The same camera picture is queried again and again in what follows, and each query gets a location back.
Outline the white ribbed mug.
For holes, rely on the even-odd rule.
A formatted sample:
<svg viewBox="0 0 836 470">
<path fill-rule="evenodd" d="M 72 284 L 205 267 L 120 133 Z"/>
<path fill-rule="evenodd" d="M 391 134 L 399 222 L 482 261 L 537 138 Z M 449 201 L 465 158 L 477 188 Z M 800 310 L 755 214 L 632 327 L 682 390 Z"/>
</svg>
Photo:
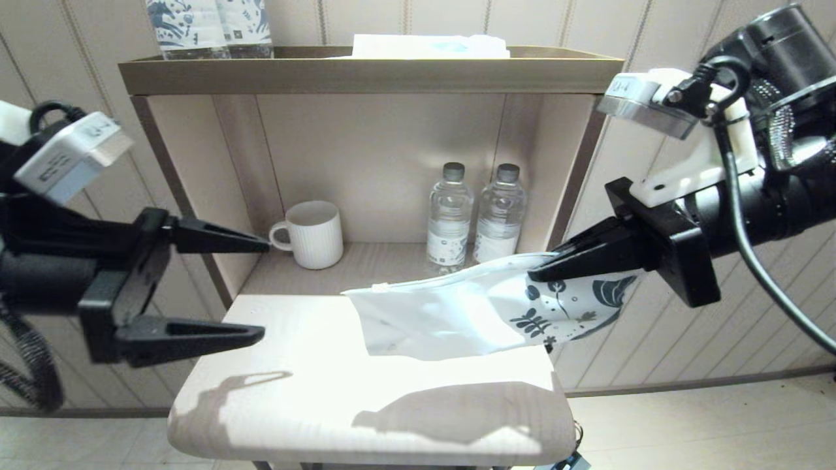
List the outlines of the white ribbed mug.
<svg viewBox="0 0 836 470">
<path fill-rule="evenodd" d="M 292 253 L 301 268 L 325 270 L 344 253 L 340 211 L 326 200 L 301 202 L 270 228 L 268 240 L 275 249 Z"/>
</svg>

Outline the white blue flat packet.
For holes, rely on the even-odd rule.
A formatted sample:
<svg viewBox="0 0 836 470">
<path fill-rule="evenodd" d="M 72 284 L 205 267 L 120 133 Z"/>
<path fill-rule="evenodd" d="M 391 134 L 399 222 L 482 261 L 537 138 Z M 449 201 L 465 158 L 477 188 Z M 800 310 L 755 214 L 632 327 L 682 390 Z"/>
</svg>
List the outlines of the white blue flat packet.
<svg viewBox="0 0 836 470">
<path fill-rule="evenodd" d="M 510 59 L 504 39 L 490 35 L 355 35 L 340 59 Z"/>
</svg>

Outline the blue floral print pouch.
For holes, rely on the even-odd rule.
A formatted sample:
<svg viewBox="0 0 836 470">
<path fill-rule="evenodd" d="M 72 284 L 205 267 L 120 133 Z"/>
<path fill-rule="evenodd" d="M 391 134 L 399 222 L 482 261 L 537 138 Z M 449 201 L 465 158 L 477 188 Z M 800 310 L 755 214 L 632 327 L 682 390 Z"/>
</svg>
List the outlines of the blue floral print pouch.
<svg viewBox="0 0 836 470">
<path fill-rule="evenodd" d="M 144 0 L 165 60 L 230 59 L 216 0 Z"/>
<path fill-rule="evenodd" d="M 233 59 L 272 59 L 274 46 L 264 0 L 216 0 Z"/>
</svg>

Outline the clear plastic water bottle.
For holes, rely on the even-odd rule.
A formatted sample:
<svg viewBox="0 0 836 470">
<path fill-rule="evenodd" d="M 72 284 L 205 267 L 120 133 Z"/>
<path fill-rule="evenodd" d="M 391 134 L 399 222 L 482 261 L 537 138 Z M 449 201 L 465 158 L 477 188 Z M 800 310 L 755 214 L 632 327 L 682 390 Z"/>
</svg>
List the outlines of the clear plastic water bottle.
<svg viewBox="0 0 836 470">
<path fill-rule="evenodd" d="M 478 264 L 516 253 L 526 211 L 526 191 L 516 164 L 499 164 L 480 195 L 473 258 Z"/>
<path fill-rule="evenodd" d="M 430 192 L 426 255 L 440 275 L 461 270 L 466 262 L 474 197 L 465 173 L 462 163 L 445 163 Z"/>
</svg>

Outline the white floral plastic bag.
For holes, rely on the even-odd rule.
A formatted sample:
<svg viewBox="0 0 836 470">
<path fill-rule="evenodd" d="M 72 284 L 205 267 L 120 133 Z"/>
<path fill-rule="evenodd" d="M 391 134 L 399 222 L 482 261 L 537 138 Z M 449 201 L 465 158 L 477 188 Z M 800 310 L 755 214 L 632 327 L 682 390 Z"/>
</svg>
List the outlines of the white floral plastic bag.
<svg viewBox="0 0 836 470">
<path fill-rule="evenodd" d="M 549 282 L 528 272 L 547 253 L 523 253 L 453 274 L 344 292 L 370 355 L 436 361 L 580 340 L 619 319 L 640 270 Z"/>
</svg>

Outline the beige wooden shelf cabinet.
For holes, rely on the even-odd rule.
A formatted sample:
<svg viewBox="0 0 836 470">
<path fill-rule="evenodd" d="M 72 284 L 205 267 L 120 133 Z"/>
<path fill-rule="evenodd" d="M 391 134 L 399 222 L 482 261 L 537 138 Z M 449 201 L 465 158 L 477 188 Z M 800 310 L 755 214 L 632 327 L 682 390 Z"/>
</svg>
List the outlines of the beige wooden shelf cabinet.
<svg viewBox="0 0 836 470">
<path fill-rule="evenodd" d="M 228 312 L 262 325 L 197 361 L 171 407 L 180 452 L 214 460 L 536 466 L 575 449 L 541 345 L 442 361 L 370 356 L 344 289 L 426 273 L 429 190 L 446 161 L 481 185 L 499 157 L 532 191 L 523 250 L 564 235 L 600 134 L 617 57 L 513 46 L 508 59 L 356 59 L 349 46 L 272 59 L 120 63 L 179 210 L 261 233 L 329 200 L 349 247 L 328 270 L 272 251 L 201 257 Z"/>
</svg>

